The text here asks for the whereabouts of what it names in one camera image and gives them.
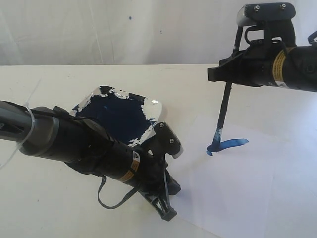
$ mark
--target white paper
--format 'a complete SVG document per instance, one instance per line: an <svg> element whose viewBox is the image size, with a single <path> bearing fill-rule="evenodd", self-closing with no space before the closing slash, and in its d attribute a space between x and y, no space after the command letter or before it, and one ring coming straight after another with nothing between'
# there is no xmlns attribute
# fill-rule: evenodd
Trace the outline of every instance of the white paper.
<svg viewBox="0 0 317 238"><path fill-rule="evenodd" d="M182 190L171 203L178 216L223 238L262 238L281 143L264 134L225 124L223 141L250 143L206 154L216 119L198 116L184 154L169 170Z"/></svg>

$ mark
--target blue paint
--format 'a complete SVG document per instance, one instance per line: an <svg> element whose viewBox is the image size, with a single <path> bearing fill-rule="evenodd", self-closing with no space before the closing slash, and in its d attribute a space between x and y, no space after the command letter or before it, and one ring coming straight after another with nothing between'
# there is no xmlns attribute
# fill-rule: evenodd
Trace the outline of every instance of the blue paint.
<svg viewBox="0 0 317 238"><path fill-rule="evenodd" d="M221 142L221 130L217 129L212 144L207 147L207 154L212 156L213 152L220 152L222 150L242 146L247 143L249 143L247 139L233 139Z"/></svg>
<svg viewBox="0 0 317 238"><path fill-rule="evenodd" d="M95 118L115 139L129 144L131 140L141 138L154 122L147 120L143 113L144 97L129 94L127 99L121 99L115 96L112 89L101 86L101 94L108 96L91 97L90 104L76 115Z"/></svg>

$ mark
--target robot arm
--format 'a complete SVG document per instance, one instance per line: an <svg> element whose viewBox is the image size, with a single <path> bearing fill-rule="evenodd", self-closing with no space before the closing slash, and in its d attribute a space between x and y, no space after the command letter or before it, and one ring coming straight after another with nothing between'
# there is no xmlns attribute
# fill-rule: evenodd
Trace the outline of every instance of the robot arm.
<svg viewBox="0 0 317 238"><path fill-rule="evenodd" d="M162 219L169 221L177 214L168 195L181 188L167 172L165 154L177 156L181 145L166 123L157 124L155 136L131 148L112 138L94 119L70 116L59 107L31 111L33 130L25 107L0 101L0 139L21 142L29 134L20 148L23 154L62 161L82 174L101 176L101 188L106 176L134 187L119 205L138 191Z"/></svg>

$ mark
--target table surface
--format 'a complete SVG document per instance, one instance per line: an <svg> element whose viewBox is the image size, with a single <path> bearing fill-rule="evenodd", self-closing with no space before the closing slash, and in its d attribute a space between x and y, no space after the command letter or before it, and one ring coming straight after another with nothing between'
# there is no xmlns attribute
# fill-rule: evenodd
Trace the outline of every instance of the table surface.
<svg viewBox="0 0 317 238"><path fill-rule="evenodd" d="M224 83L207 81L211 65L4 66L1 100L30 107L70 110L100 85L109 85L163 103L165 121L181 141L197 115L217 117ZM317 94L234 85L227 120L317 152ZM11 147L0 143L1 153ZM170 166L177 160L168 158ZM276 164L267 238L316 237L317 159L292 158ZM104 210L97 202L100 178L84 176L65 164L17 153L0 171L0 236L33 238L136 237L215 238L180 217L162 221L139 195L122 207ZM114 204L129 190L112 181L104 202Z"/></svg>

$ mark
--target white backdrop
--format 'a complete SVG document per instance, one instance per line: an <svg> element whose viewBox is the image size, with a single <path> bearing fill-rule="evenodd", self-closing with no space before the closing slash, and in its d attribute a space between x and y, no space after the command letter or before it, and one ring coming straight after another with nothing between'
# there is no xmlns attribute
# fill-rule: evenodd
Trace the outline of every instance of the white backdrop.
<svg viewBox="0 0 317 238"><path fill-rule="evenodd" d="M232 51L237 12L255 2L0 0L0 65L216 63ZM289 2L306 45L317 1Z"/></svg>

